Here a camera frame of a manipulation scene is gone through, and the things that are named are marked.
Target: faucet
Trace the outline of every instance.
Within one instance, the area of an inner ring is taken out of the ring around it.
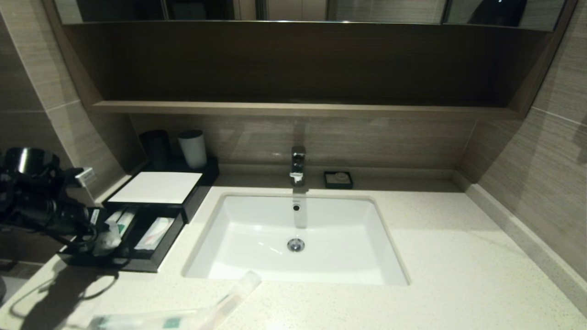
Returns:
[[[303,146],[295,146],[292,148],[292,170],[289,176],[294,187],[302,187],[303,179],[303,161],[306,158],[306,148]]]

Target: white card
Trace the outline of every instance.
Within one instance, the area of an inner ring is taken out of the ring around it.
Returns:
[[[108,201],[181,204],[202,173],[141,172]]]

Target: sink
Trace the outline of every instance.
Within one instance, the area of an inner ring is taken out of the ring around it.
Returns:
[[[407,285],[375,203],[224,196],[184,269],[194,278]]]

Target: sink drain stopper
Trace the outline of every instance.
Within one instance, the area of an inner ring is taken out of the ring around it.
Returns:
[[[299,238],[292,238],[288,242],[288,249],[292,252],[302,252],[303,248],[306,247],[306,243],[304,243]]]

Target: countertop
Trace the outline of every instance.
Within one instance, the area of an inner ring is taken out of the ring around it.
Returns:
[[[307,195],[374,199],[410,285],[264,281],[221,329],[587,328],[555,284],[451,182],[378,184],[387,188],[310,189]],[[219,198],[292,193],[242,186],[210,190],[157,274],[68,267],[53,257],[0,309],[0,328],[80,329],[94,315],[215,303],[236,281],[185,278],[182,272]]]

